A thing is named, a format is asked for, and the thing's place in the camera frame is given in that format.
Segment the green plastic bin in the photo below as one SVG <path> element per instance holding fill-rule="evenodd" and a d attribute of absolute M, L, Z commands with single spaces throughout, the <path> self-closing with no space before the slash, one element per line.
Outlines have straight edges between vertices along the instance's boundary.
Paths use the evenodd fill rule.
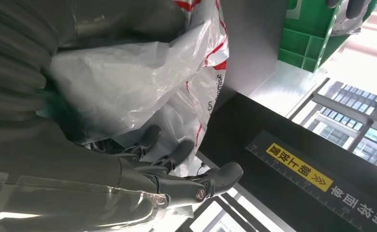
<path fill-rule="evenodd" d="M 377 0 L 371 1 L 364 20 L 370 16 L 376 4 Z M 329 9 L 324 0 L 289 0 L 288 9 L 294 9 L 298 19 L 285 20 L 278 59 L 316 72 L 349 37 L 330 37 L 339 7 Z"/>

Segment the yellow sticker with chinese text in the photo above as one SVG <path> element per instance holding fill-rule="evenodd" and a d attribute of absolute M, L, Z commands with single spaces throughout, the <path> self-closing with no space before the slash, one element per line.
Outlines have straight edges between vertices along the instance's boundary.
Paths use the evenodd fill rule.
<path fill-rule="evenodd" d="M 324 192 L 329 189 L 333 182 L 333 180 L 328 178 L 326 175 L 315 170 L 313 167 L 309 166 L 307 163 L 300 160 L 276 143 L 273 143 L 267 149 L 267 153 Z"/>

